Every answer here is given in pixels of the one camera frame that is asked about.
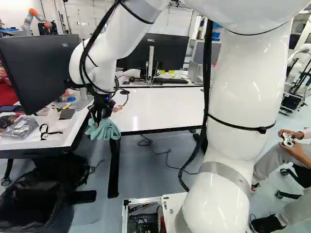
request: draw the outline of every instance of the teal cloth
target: teal cloth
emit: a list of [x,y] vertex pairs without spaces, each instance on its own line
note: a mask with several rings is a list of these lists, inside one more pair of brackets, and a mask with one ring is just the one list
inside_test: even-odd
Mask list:
[[93,118],[88,120],[89,129],[85,134],[91,136],[91,140],[118,140],[121,137],[121,132],[118,127],[110,119],[102,119],[99,127],[95,126]]

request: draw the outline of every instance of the black backpack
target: black backpack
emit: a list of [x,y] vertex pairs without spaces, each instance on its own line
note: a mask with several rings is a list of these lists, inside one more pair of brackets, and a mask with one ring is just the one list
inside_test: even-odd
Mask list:
[[0,232],[66,233],[73,220],[67,198],[87,182],[89,165],[73,153],[34,159],[0,196]]

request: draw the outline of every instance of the keyboard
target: keyboard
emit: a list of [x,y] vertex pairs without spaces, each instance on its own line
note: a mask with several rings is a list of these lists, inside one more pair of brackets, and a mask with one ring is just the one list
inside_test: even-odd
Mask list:
[[163,78],[154,78],[152,83],[176,83],[176,84],[187,84],[188,81],[184,79],[163,79]]

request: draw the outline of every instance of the game controller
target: game controller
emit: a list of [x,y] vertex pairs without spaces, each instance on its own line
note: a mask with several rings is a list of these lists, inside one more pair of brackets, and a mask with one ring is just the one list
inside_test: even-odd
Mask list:
[[286,147],[294,147],[295,145],[295,137],[290,133],[282,133],[283,145]]

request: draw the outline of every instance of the gray pants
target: gray pants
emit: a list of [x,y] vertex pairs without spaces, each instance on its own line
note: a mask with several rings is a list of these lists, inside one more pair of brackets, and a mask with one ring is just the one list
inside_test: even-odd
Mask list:
[[[301,146],[305,154],[311,157],[311,145],[301,144]],[[304,166],[279,144],[276,144],[255,164],[254,178],[257,181],[265,180],[272,171],[289,162]],[[293,225],[311,218],[311,188],[305,189],[304,195],[298,200],[287,204],[277,217],[285,225]]]

